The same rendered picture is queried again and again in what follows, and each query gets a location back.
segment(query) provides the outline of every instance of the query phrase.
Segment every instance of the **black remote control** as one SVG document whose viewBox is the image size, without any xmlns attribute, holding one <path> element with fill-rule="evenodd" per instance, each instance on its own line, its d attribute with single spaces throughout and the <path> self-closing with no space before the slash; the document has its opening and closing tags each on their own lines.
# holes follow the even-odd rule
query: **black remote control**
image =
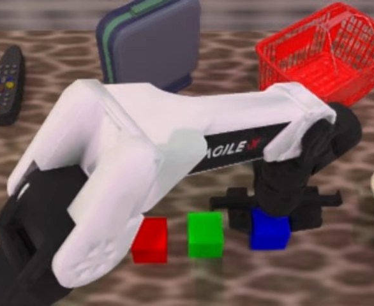
<svg viewBox="0 0 374 306">
<path fill-rule="evenodd" d="M 13 45 L 0 59 L 0 126 L 9 126 L 17 120 L 25 77 L 24 57 L 20 47 Z"/>
</svg>

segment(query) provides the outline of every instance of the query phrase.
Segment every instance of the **brown tablecloth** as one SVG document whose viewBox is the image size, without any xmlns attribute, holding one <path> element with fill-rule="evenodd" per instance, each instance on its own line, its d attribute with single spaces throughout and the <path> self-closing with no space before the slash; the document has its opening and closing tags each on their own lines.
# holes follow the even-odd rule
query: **brown tablecloth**
<svg viewBox="0 0 374 306">
<path fill-rule="evenodd" d="M 267 33 L 202 35 L 194 83 L 184 94 L 257 88 L 254 45 Z M 6 179 L 62 90 L 78 78 L 101 78 L 94 34 L 0 32 L 0 55 L 19 44 L 27 61 L 20 120 L 0 128 L 0 209 Z M 207 209 L 227 187 L 251 186 L 249 167 L 233 166 L 184 179 L 150 214 L 169 221 L 166 265 L 134 265 L 127 257 L 112 273 L 76 289 L 59 306 L 374 306 L 374 91 L 352 108 L 364 139 L 313 178 L 323 192 L 342 190 L 345 204 L 325 211 L 323 228 L 296 233 L 287 250 L 250 252 L 246 237 L 225 232 L 222 261 L 192 262 L 186 252 L 186 213 Z"/>
</svg>

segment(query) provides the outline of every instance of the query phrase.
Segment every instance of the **toy block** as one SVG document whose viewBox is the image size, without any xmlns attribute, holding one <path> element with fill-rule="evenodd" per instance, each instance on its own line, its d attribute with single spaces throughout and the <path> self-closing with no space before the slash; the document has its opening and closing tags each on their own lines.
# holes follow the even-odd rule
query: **toy block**
<svg viewBox="0 0 374 306">
<path fill-rule="evenodd" d="M 224 248 L 221 212 L 191 212 L 187 215 L 188 256 L 221 258 Z"/>
<path fill-rule="evenodd" d="M 131 246 L 134 263 L 167 262 L 167 219 L 145 217 Z"/>
<path fill-rule="evenodd" d="M 253 208 L 250 248 L 258 251 L 284 250 L 290 239 L 288 217 L 272 217 L 259 208 Z"/>
</svg>

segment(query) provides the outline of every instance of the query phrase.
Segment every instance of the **plastic basket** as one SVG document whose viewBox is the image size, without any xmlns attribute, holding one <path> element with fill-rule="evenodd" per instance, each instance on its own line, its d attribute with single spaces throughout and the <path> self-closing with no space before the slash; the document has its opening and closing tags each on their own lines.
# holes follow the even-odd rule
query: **plastic basket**
<svg viewBox="0 0 374 306">
<path fill-rule="evenodd" d="M 299 82 L 325 102 L 353 105 L 374 88 L 374 20 L 334 3 L 260 41 L 259 89 Z"/>
</svg>

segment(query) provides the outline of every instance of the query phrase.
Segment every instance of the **black label panel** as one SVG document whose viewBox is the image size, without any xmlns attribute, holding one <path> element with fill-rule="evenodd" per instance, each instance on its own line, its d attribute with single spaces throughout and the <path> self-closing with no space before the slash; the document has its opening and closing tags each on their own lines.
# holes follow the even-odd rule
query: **black label panel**
<svg viewBox="0 0 374 306">
<path fill-rule="evenodd" d="M 262 158 L 266 145 L 288 124 L 289 122 L 206 136 L 207 155 L 189 174 Z"/>
</svg>

